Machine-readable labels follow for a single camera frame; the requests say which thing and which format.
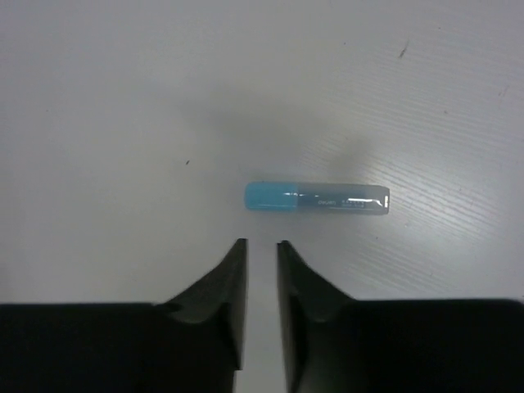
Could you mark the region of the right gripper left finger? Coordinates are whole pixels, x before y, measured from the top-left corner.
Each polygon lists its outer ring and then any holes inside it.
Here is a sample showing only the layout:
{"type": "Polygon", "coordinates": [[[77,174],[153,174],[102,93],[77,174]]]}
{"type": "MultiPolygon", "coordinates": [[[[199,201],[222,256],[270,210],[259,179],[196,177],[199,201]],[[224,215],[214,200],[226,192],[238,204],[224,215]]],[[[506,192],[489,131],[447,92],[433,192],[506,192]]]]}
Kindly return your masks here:
{"type": "Polygon", "coordinates": [[[242,368],[248,242],[237,239],[225,257],[184,291],[158,304],[160,371],[242,368]]]}

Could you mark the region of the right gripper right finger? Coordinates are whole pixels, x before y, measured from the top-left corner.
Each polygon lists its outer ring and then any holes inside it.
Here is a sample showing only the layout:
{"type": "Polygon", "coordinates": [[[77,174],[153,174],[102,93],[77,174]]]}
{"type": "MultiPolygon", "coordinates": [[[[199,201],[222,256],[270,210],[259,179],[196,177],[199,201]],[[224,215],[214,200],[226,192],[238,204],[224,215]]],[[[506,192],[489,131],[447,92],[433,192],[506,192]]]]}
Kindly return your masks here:
{"type": "Polygon", "coordinates": [[[277,245],[278,302],[288,392],[355,392],[350,298],[312,270],[296,248],[277,245]]]}

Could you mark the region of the blue highlighter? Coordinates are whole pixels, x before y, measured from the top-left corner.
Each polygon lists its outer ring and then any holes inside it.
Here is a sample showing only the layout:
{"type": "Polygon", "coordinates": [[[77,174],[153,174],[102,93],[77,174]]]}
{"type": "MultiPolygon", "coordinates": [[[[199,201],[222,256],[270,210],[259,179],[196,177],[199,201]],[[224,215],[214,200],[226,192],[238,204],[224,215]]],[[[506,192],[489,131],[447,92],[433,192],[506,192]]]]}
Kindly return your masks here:
{"type": "Polygon", "coordinates": [[[390,189],[348,183],[248,183],[244,191],[248,210],[335,210],[362,215],[386,215],[390,189]]]}

